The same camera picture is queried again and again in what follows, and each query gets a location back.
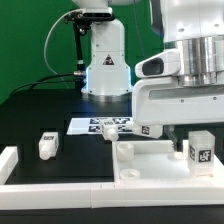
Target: green backdrop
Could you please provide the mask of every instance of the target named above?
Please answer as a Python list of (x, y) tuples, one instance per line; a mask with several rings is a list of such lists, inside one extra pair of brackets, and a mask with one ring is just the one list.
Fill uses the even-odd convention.
[[(48, 31), (65, 12), (74, 8), (71, 0), (1, 0), (0, 1), (0, 103), (16, 87), (35, 82), (50, 75), (45, 66), (43, 48)], [(116, 17), (126, 29), (126, 62), (132, 68), (132, 81), (136, 81), (134, 66), (143, 60), (138, 39), (134, 6), (113, 7)], [(150, 29), (149, 1), (137, 4), (140, 33), (146, 56), (162, 50), (162, 42)], [(82, 39), (84, 58), (90, 62), (90, 35)], [(59, 73), (76, 69), (75, 44), (72, 25), (60, 23), (52, 35), (48, 58)], [(65, 88), (48, 85), (45, 88)]]

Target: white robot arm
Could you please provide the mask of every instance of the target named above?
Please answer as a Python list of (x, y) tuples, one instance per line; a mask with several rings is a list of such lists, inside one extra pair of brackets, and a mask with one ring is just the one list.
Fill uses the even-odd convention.
[(165, 50), (136, 65), (141, 80), (133, 89), (133, 120), (140, 126), (223, 122), (224, 0), (150, 4), (162, 16)]
[(81, 9), (78, 19), (91, 21), (92, 61), (86, 69), (84, 98), (120, 101), (132, 92), (130, 68), (125, 62), (125, 32), (109, 5), (131, 0), (73, 0)]

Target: small white block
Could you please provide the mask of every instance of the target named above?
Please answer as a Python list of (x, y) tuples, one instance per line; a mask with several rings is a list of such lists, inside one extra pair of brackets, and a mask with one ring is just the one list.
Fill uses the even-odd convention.
[(42, 160), (55, 157), (58, 149), (58, 132), (44, 132), (39, 142), (39, 156)]
[(100, 121), (100, 129), (105, 140), (117, 141), (118, 127), (112, 119), (103, 119)]

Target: robot logo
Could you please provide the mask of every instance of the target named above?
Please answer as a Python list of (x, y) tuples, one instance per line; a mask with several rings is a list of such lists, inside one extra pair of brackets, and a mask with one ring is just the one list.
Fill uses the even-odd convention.
[(107, 55), (107, 58), (105, 59), (103, 65), (114, 65), (114, 62), (109, 54)]

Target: black table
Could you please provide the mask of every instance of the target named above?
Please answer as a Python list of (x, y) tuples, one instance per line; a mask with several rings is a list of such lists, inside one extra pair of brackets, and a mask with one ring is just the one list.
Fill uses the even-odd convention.
[[(101, 135), (67, 136), (72, 117), (131, 116), (130, 101), (99, 103), (82, 100), (74, 90), (21, 91), (0, 106), (0, 150), (18, 146), (19, 162), (6, 184), (86, 183), (113, 181), (111, 143)], [(223, 124), (178, 127), (209, 129), (216, 138), (216, 154), (223, 155)], [(57, 157), (42, 161), (38, 142), (43, 132), (58, 131)], [(120, 140), (142, 140), (122, 135)], [(224, 223), (224, 206), (174, 206), (101, 209), (0, 211), (0, 223)]]

